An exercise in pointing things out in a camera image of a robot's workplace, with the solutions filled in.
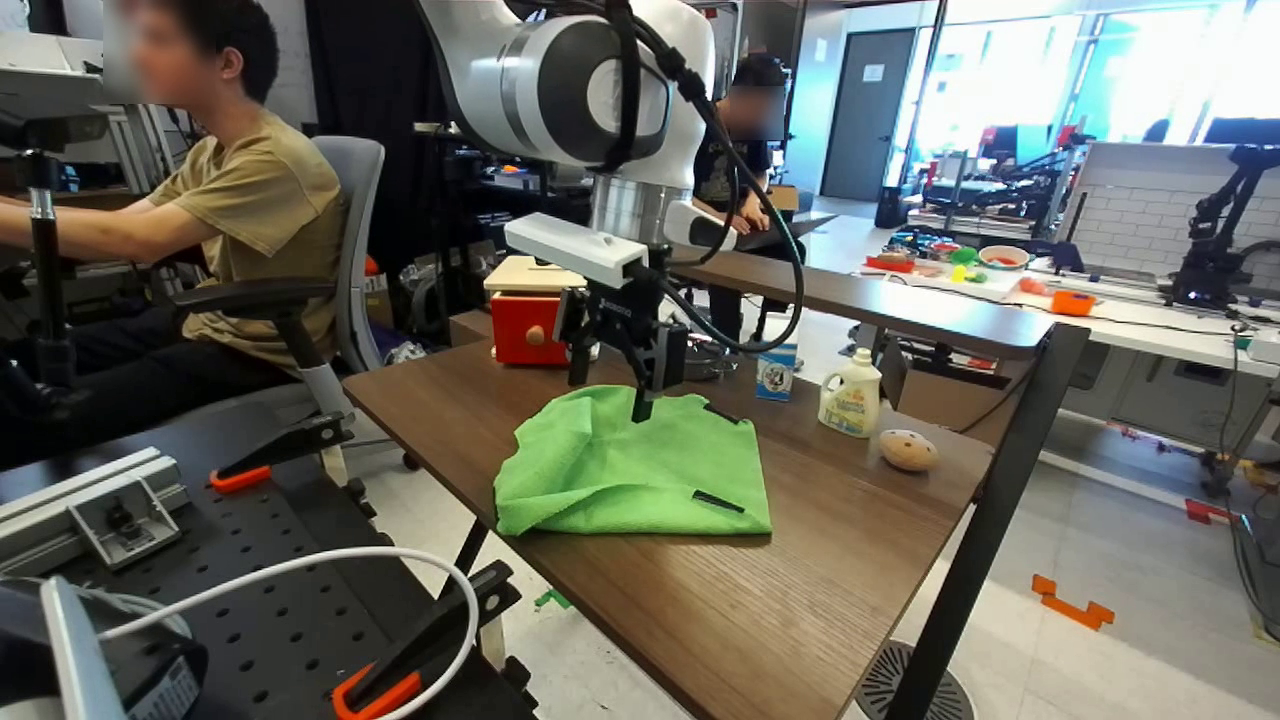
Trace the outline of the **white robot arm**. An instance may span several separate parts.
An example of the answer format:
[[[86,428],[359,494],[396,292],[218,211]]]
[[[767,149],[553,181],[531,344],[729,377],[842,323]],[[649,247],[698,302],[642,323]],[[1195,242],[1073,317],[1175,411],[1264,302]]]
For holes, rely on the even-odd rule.
[[[523,211],[504,244],[585,279],[565,302],[567,383],[597,344],[633,377],[633,420],[679,379],[686,332],[662,317],[664,279],[706,216],[694,203],[707,142],[712,24],[687,0],[587,0],[521,22],[509,0],[417,0],[447,109],[494,154],[594,175],[594,216]]]

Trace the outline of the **black background robot arm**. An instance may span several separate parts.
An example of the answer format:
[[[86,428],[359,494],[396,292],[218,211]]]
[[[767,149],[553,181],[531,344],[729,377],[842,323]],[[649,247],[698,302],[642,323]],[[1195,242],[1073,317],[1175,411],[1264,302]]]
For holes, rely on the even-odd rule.
[[[1280,168],[1280,149],[1236,145],[1230,161],[1233,175],[1209,193],[1187,221],[1187,257],[1160,289],[1167,305],[1230,310],[1233,302],[1260,302],[1260,289],[1243,269],[1249,252],[1236,252],[1236,226],[1260,181]]]

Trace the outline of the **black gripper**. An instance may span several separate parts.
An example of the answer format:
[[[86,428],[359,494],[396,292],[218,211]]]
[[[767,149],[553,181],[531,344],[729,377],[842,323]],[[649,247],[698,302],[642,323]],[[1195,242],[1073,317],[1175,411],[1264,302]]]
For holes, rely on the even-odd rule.
[[[633,279],[623,289],[587,283],[565,302],[562,341],[567,344],[567,389],[587,383],[594,350],[614,344],[633,377],[633,423],[654,417],[658,389],[686,379],[687,332],[658,317],[664,289]]]

